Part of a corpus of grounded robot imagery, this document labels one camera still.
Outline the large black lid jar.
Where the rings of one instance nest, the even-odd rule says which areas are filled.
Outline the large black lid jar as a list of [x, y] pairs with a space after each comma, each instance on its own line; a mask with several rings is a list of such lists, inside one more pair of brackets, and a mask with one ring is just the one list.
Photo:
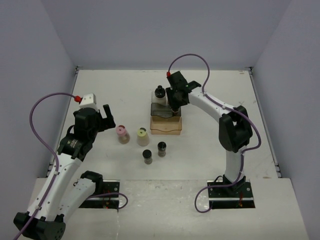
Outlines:
[[154, 92], [158, 98], [163, 98], [166, 95], [166, 91], [161, 85], [158, 85]]

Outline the pink lid spice jar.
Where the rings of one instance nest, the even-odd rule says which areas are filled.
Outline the pink lid spice jar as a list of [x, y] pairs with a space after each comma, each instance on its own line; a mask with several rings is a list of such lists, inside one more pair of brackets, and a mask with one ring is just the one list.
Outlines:
[[121, 144], [127, 144], [130, 141], [130, 135], [124, 125], [118, 125], [115, 130]]

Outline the small dark spice bottle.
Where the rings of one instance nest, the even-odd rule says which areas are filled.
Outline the small dark spice bottle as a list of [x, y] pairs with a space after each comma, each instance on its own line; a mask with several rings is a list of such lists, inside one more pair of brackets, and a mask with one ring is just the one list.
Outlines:
[[178, 109], [171, 109], [173, 117], [180, 117], [181, 116], [181, 108]]

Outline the yellow lid spice jar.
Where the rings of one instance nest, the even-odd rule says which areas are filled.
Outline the yellow lid spice jar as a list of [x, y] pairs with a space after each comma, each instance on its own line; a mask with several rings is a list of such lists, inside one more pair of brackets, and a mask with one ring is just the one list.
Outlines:
[[144, 127], [141, 127], [138, 131], [137, 131], [137, 144], [141, 147], [145, 147], [150, 143], [150, 138], [149, 135], [147, 133], [147, 130]]

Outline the small black spice bottle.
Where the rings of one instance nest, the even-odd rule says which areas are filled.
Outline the small black spice bottle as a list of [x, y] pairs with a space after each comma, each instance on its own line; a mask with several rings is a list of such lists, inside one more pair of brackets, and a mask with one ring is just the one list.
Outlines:
[[143, 156], [143, 158], [144, 158], [144, 163], [145, 163], [145, 164], [150, 165], [150, 164], [153, 162], [152, 152], [151, 152], [149, 149], [145, 149], [145, 150], [142, 152], [142, 156]]

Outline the small black pepper bottle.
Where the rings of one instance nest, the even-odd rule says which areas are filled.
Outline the small black pepper bottle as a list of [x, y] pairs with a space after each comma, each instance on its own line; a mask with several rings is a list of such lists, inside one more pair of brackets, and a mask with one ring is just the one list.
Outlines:
[[166, 155], [167, 144], [164, 141], [160, 141], [157, 144], [158, 156], [164, 157]]

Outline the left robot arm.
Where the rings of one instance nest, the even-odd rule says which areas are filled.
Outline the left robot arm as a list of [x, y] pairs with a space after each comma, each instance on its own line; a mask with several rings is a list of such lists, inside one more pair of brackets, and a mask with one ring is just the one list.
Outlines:
[[66, 193], [73, 175], [93, 148], [98, 133], [115, 128], [109, 105], [103, 109], [106, 117], [94, 106], [81, 107], [73, 113], [74, 125], [70, 126], [54, 153], [52, 170], [40, 193], [26, 212], [18, 212], [13, 223], [18, 236], [32, 240], [59, 240], [62, 238], [69, 217], [89, 197], [103, 193], [103, 176], [85, 171], [77, 184]]

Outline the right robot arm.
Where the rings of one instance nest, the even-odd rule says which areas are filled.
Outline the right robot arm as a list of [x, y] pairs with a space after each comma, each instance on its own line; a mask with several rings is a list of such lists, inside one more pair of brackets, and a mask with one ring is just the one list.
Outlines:
[[227, 196], [233, 197], [241, 191], [245, 181], [243, 173], [244, 153], [253, 135], [252, 128], [245, 117], [246, 109], [238, 108], [218, 100], [216, 97], [202, 91], [196, 81], [187, 82], [185, 79], [169, 80], [170, 87], [166, 88], [169, 106], [173, 111], [191, 104], [210, 115], [218, 122], [218, 140], [226, 150], [226, 169], [223, 182], [216, 188], [223, 188]]

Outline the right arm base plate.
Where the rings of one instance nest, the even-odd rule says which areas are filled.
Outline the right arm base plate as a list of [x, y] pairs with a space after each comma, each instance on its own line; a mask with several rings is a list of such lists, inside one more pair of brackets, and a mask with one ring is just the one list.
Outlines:
[[254, 195], [251, 183], [246, 181], [237, 189], [213, 188], [208, 189], [209, 207], [215, 209], [253, 209]]

